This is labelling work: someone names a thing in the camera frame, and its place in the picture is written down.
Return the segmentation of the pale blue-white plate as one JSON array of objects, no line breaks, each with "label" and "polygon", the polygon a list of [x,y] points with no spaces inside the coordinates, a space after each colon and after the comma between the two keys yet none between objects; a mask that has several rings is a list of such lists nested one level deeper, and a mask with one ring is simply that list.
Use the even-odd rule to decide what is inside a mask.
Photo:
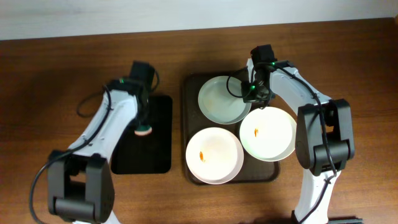
[{"label": "pale blue-white plate", "polygon": [[231,77],[226,87],[228,76],[217,76],[205,82],[198,93],[198,105],[203,115],[218,124],[234,124],[250,112],[251,104],[245,103],[241,95],[241,81]]}]

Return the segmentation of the white plate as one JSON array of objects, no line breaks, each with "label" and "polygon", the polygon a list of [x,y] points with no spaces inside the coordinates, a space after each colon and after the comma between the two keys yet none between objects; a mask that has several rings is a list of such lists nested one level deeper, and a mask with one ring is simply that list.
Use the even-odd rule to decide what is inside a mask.
[{"label": "white plate", "polygon": [[239,138],[252,157],[281,161],[295,151],[296,126],[293,117],[280,108],[255,109],[243,119]]},{"label": "white plate", "polygon": [[223,128],[205,128],[194,134],[185,151],[189,171],[200,181],[218,185],[233,180],[244,162],[239,139]]}]

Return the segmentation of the green and white sponge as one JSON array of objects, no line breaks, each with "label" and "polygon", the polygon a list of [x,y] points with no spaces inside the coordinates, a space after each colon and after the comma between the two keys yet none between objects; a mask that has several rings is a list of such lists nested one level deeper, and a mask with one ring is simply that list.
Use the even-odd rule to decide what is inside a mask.
[{"label": "green and white sponge", "polygon": [[134,134],[136,136],[146,136],[152,132],[152,127],[150,125],[139,125],[135,130]]}]

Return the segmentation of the white plate front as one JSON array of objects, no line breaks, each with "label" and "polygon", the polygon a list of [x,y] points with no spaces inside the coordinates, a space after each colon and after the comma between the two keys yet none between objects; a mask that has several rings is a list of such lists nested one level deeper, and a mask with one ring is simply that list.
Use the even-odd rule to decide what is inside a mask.
[{"label": "white plate front", "polygon": [[223,128],[205,128],[194,134],[185,151],[189,171],[200,181],[218,185],[233,180],[244,162],[239,139]]}]

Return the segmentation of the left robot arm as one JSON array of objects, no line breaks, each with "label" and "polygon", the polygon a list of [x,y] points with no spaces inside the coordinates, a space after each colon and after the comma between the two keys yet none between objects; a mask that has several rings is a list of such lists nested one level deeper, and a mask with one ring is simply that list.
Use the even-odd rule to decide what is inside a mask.
[{"label": "left robot arm", "polygon": [[47,165],[48,208],[70,223],[118,223],[109,163],[126,128],[138,136],[152,132],[147,123],[149,95],[159,74],[135,61],[128,76],[104,86],[103,100],[82,135],[66,151],[53,151]]}]

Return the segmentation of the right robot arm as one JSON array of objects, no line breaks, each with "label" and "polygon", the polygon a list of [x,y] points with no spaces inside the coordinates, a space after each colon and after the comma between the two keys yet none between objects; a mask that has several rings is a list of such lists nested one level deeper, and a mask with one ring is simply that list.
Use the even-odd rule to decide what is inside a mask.
[{"label": "right robot arm", "polygon": [[251,84],[245,102],[277,95],[297,115],[295,153],[303,181],[292,223],[329,223],[334,185],[355,152],[349,103],[318,91],[292,62],[277,60],[269,44],[252,49],[247,66]]}]

